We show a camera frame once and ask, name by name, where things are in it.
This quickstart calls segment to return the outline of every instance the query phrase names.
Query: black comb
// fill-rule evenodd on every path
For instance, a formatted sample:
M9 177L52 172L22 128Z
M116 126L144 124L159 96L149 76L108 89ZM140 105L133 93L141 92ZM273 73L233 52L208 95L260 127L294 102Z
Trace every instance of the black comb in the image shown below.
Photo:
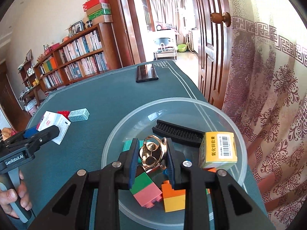
M152 128L153 133L161 137L169 137L173 142L199 148L204 138L204 132L186 128L177 124L157 120Z

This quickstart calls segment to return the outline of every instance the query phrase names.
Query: pink block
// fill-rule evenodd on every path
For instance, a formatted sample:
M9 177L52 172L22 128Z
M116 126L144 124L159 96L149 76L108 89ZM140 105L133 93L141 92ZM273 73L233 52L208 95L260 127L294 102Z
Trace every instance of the pink block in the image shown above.
M134 197L142 207L151 208L154 206L154 202L162 199L161 194L162 191L156 186L156 184L151 183L146 188L137 192Z

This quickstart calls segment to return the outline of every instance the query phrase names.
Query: ceiling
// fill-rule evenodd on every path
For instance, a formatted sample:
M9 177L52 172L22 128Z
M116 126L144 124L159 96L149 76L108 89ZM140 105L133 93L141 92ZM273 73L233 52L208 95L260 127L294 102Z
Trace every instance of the ceiling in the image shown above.
M14 0L0 21L0 63L5 59L14 24L30 0Z

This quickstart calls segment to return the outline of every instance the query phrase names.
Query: yellow box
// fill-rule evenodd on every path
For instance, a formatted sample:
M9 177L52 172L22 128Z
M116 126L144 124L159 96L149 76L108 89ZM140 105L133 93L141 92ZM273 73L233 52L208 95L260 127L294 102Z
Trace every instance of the yellow box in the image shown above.
M205 133L199 149L199 167L228 170L237 160L232 132L213 131Z
M163 201L165 212L173 212L185 209L185 194L164 198Z

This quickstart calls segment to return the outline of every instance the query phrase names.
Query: window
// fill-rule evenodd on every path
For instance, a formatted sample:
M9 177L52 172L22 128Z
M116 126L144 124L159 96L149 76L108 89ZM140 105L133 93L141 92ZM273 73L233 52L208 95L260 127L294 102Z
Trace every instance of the window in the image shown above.
M152 31L153 23L152 23L152 15L151 15L151 8L150 8L150 1L149 0L142 0L145 19L147 24L148 31Z

